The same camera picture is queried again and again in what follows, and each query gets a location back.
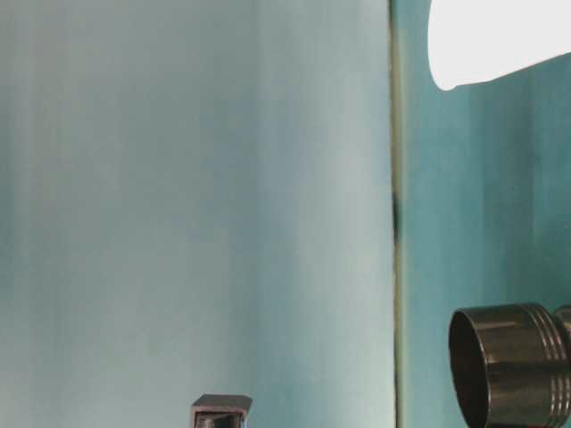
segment light fixture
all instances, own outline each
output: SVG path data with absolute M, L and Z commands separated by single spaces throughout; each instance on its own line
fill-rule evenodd
M 428 60 L 443 90 L 571 52 L 569 0 L 433 0 Z

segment metal cylinder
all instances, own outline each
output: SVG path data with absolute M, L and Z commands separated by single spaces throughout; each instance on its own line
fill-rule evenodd
M 451 371 L 470 428 L 560 427 L 571 412 L 571 309 L 522 304 L 460 309 Z

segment white lamp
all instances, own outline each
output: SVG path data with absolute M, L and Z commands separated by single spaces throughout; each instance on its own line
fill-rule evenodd
M 571 52 L 571 0 L 433 0 L 428 60 L 443 90 Z

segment teal wall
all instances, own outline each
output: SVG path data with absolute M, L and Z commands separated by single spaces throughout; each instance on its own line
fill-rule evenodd
M 393 424 L 387 14 L 0 0 L 1 426 Z
M 392 6 L 407 428 L 463 425 L 447 355 L 455 308 L 571 301 L 571 57 L 442 92 L 429 5 Z

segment reflective metal surface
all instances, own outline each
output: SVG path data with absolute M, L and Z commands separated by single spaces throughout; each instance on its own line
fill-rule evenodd
M 251 405 L 245 395 L 204 394 L 191 407 L 190 428 L 240 428 Z
M 450 358 L 470 428 L 560 427 L 571 410 L 571 310 L 535 304 L 460 309 L 450 325 Z

